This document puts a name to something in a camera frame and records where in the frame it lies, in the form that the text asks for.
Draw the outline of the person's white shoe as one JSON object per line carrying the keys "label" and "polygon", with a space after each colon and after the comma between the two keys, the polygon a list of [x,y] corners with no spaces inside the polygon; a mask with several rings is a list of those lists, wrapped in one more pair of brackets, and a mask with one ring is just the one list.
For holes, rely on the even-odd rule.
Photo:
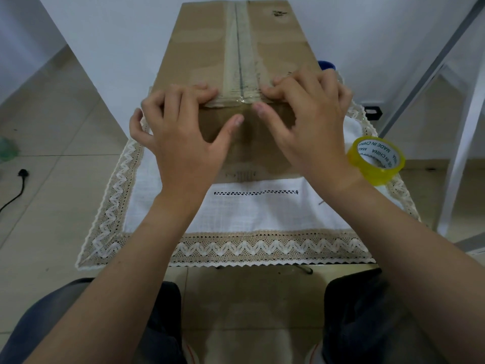
{"label": "person's white shoe", "polygon": [[323,358],[323,341],[316,343],[307,353],[304,364],[326,364]]}
{"label": "person's white shoe", "polygon": [[181,347],[186,364],[200,364],[198,355],[196,354],[194,349],[188,344],[185,338],[182,338]]}

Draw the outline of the person's left forearm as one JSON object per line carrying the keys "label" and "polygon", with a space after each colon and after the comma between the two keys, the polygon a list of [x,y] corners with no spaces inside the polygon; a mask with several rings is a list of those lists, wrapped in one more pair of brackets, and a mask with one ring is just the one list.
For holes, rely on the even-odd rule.
{"label": "person's left forearm", "polygon": [[130,363],[171,256],[205,193],[164,187],[127,244],[24,364]]}

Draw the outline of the white lace-trimmed tablecloth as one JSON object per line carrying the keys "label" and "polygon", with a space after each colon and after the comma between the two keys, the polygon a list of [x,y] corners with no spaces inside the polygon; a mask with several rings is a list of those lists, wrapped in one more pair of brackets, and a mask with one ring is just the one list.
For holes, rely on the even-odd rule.
{"label": "white lace-trimmed tablecloth", "polygon": [[[250,99],[223,96],[200,111],[200,130],[212,140],[227,118],[241,112],[225,167],[176,246],[170,266],[375,263],[349,225],[308,182],[290,172]],[[130,139],[77,257],[78,270],[103,268],[146,216],[162,184],[154,155]]]}

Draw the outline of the person's left leg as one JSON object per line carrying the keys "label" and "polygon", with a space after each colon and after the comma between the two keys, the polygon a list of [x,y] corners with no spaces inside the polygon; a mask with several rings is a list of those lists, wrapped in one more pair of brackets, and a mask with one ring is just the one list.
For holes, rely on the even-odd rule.
{"label": "person's left leg", "polygon": [[[22,364],[94,278],[81,278],[49,293],[20,318],[0,352],[0,364]],[[182,347],[181,292],[161,284],[134,364],[186,364]]]}

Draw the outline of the person's right hand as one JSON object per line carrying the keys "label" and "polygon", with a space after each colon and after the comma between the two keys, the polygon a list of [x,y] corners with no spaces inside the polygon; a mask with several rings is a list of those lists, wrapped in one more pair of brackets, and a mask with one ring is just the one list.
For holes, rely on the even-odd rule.
{"label": "person's right hand", "polygon": [[[312,72],[306,66],[298,70]],[[273,82],[272,85],[260,85],[260,90],[265,97],[284,101],[293,110],[295,123],[289,128],[293,134],[292,144],[281,151],[316,193],[325,199],[359,189],[365,182],[359,170],[349,164],[345,152],[344,119],[336,120],[339,110],[337,84],[342,83],[332,69],[312,73],[323,89],[322,100],[312,105],[291,106],[285,100],[273,100]]]}

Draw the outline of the taped brown cardboard box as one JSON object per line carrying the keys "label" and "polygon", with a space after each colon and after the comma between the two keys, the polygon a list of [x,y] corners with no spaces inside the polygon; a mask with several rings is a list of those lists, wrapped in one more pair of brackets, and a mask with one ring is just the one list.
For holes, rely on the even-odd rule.
{"label": "taped brown cardboard box", "polygon": [[210,143],[230,117],[245,117],[215,183],[296,178],[252,104],[268,103],[293,126],[291,107],[268,100],[260,86],[301,66],[321,70],[287,0],[183,3],[153,89],[200,82],[217,88],[218,97],[199,110],[200,131]]}

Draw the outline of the person's right forearm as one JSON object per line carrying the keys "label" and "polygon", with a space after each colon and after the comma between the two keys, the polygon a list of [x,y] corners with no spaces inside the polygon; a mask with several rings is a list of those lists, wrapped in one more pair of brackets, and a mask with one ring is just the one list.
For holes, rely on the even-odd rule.
{"label": "person's right forearm", "polygon": [[310,181],[453,364],[485,364],[485,267],[362,178]]}

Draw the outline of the person's left hand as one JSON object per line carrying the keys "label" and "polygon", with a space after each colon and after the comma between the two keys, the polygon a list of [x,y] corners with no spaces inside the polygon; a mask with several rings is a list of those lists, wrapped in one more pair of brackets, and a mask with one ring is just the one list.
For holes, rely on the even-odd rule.
{"label": "person's left hand", "polygon": [[[217,88],[208,87],[207,102],[218,95]],[[210,150],[212,142],[203,139],[199,128],[199,111],[193,123],[164,122],[164,101],[168,88],[150,93],[141,102],[142,127],[153,135],[153,148],[148,149],[157,161],[163,195],[202,202],[220,172],[228,151]]]}

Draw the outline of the person's right white shoe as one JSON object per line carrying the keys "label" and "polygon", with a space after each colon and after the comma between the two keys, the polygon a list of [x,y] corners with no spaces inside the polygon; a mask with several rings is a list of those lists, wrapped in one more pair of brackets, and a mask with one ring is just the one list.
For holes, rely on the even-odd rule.
{"label": "person's right white shoe", "polygon": [[323,341],[316,343],[307,353],[304,364],[326,364],[323,358]]}

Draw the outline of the yellow packing tape roll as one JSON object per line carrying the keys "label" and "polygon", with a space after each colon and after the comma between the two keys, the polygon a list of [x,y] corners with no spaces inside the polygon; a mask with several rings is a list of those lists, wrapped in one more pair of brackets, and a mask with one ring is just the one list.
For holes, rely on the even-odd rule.
{"label": "yellow packing tape roll", "polygon": [[375,187],[386,185],[405,165],[405,157],[397,146],[375,136],[357,138],[350,146],[347,158]]}

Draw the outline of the person's leg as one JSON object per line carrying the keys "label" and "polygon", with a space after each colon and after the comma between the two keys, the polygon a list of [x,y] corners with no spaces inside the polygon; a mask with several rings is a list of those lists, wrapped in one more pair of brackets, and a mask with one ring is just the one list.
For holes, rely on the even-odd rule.
{"label": "person's leg", "polygon": [[328,284],[320,353],[326,364],[448,364],[380,268]]}
{"label": "person's leg", "polygon": [[[22,364],[94,278],[81,278],[49,293],[20,318],[0,352],[0,364]],[[134,364],[186,364],[182,347],[181,292],[161,284]]]}

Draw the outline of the person's right leg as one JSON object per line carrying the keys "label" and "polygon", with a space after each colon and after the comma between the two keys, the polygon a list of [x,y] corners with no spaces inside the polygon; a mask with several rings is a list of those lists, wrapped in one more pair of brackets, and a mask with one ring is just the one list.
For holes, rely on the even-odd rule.
{"label": "person's right leg", "polygon": [[448,364],[380,268],[328,284],[320,353],[326,364]]}

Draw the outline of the person's left white shoe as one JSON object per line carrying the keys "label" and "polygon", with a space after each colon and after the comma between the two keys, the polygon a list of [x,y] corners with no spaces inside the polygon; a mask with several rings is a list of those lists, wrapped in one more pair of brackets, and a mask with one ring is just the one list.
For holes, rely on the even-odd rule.
{"label": "person's left white shoe", "polygon": [[182,338],[181,347],[186,364],[200,364],[198,355],[196,354],[194,349],[188,344],[185,338]]}

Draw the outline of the white metal frame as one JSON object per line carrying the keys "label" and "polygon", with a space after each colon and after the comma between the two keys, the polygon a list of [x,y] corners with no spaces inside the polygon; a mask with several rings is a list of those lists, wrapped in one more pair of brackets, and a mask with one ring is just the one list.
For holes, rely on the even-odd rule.
{"label": "white metal frame", "polygon": [[[449,54],[461,37],[478,20],[485,20],[485,0],[476,0],[463,21],[458,24],[456,30],[440,49],[429,67],[423,72],[412,89],[409,90],[406,98],[388,118],[378,124],[378,136],[385,138],[386,134],[396,124],[405,110],[417,99],[432,79],[441,72],[448,60]],[[452,220],[452,211],[458,195],[458,190],[465,170],[466,162],[476,132],[480,112],[485,103],[485,47],[478,60],[473,63],[476,74],[468,90],[458,129],[455,135],[455,142],[447,167],[445,184],[441,204],[433,230],[441,236],[446,236]]]}

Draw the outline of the green translucent object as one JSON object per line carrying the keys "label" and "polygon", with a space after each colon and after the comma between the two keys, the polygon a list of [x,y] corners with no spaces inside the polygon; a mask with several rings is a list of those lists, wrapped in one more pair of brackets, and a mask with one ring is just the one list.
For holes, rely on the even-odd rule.
{"label": "green translucent object", "polygon": [[13,160],[19,155],[19,148],[12,140],[0,136],[0,164]]}

